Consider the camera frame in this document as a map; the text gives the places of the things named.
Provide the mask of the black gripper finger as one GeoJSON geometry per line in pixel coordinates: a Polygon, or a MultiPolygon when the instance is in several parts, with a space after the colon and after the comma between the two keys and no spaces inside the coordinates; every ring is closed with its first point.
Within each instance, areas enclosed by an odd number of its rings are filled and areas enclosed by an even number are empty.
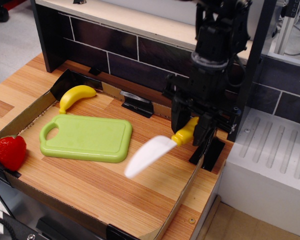
{"type": "Polygon", "coordinates": [[[189,106],[178,99],[172,101],[171,129],[174,133],[183,128],[191,118],[189,106]]]}
{"type": "Polygon", "coordinates": [[[193,146],[200,146],[209,140],[217,128],[216,117],[212,113],[204,113],[198,117],[197,125],[193,132],[193,146]]]}

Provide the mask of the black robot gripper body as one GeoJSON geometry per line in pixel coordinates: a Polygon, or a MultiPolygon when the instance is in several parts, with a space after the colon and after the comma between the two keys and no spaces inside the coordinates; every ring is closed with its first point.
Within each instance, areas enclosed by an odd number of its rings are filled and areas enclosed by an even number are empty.
{"type": "Polygon", "coordinates": [[[188,78],[169,74],[162,95],[188,105],[191,116],[213,114],[216,127],[232,133],[237,126],[241,109],[227,96],[228,73],[225,70],[207,71],[193,67],[188,78]]]}

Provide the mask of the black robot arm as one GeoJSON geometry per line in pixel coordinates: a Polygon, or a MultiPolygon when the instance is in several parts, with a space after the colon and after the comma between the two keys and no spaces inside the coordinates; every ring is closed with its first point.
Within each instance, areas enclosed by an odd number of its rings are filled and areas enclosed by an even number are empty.
{"type": "Polygon", "coordinates": [[[220,128],[231,133],[241,114],[235,92],[245,75],[233,79],[238,54],[250,40],[248,17],[250,0],[199,0],[196,3],[196,46],[190,55],[189,77],[168,75],[163,95],[171,100],[171,128],[181,130],[196,119],[192,144],[206,143],[220,128]]]}

